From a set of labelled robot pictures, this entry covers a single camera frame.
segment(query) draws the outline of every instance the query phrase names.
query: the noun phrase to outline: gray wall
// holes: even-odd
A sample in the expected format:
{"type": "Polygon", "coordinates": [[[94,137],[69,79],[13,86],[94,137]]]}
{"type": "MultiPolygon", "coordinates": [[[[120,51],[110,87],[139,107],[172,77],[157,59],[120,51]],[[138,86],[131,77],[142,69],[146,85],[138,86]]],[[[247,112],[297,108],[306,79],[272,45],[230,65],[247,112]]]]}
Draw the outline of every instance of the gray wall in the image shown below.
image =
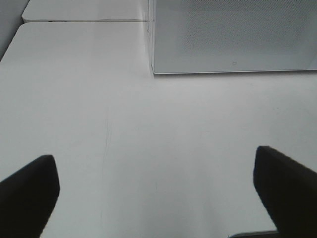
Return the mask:
{"type": "Polygon", "coordinates": [[[23,23],[21,15],[29,0],[0,0],[0,60],[16,30],[23,23]]]}

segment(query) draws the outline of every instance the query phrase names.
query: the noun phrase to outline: table surface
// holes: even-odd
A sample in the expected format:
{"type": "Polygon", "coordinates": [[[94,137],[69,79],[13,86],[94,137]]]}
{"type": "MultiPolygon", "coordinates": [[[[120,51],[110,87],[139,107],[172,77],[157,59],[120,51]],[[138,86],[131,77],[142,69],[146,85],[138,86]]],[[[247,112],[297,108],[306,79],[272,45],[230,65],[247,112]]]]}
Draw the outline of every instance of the table surface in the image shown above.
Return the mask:
{"type": "Polygon", "coordinates": [[[53,154],[44,238],[274,230],[258,145],[317,170],[317,74],[153,76],[143,23],[27,23],[0,63],[0,179],[53,154]]]}
{"type": "Polygon", "coordinates": [[[22,18],[33,21],[142,21],[147,0],[30,0],[22,18]]]}

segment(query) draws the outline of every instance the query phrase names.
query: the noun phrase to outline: white table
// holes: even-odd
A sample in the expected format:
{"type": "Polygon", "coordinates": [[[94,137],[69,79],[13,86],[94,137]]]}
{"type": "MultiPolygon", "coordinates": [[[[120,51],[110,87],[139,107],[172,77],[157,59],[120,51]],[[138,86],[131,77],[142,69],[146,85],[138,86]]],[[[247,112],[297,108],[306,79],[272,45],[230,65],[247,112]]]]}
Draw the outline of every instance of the white table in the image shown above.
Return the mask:
{"type": "Polygon", "coordinates": [[[30,0],[22,14],[32,21],[143,21],[147,0],[30,0]]]}
{"type": "Polygon", "coordinates": [[[316,90],[313,72],[153,77],[142,23],[27,23],[0,63],[0,176],[55,156],[44,238],[274,230],[255,149],[317,170],[316,90]]]}

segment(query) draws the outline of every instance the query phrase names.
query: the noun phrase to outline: scratch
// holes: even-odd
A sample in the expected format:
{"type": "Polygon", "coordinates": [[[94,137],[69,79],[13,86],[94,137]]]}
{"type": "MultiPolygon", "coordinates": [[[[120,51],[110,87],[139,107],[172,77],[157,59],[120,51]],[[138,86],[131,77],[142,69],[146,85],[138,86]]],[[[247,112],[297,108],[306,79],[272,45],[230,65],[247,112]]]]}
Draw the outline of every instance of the scratch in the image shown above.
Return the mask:
{"type": "Polygon", "coordinates": [[[106,128],[106,137],[105,137],[105,147],[104,147],[104,155],[103,155],[103,165],[104,161],[108,154],[108,148],[111,142],[111,126],[108,123],[108,120],[105,121],[105,128],[106,128]]]}

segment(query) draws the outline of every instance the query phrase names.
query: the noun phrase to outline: white perforated box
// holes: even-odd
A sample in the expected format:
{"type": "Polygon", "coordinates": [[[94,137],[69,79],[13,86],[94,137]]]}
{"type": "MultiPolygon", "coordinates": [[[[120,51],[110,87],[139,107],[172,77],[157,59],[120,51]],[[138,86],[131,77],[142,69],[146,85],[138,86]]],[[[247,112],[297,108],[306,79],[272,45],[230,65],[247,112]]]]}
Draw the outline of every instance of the white perforated box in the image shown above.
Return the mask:
{"type": "Polygon", "coordinates": [[[316,0],[149,0],[154,73],[317,69],[316,0]]]}

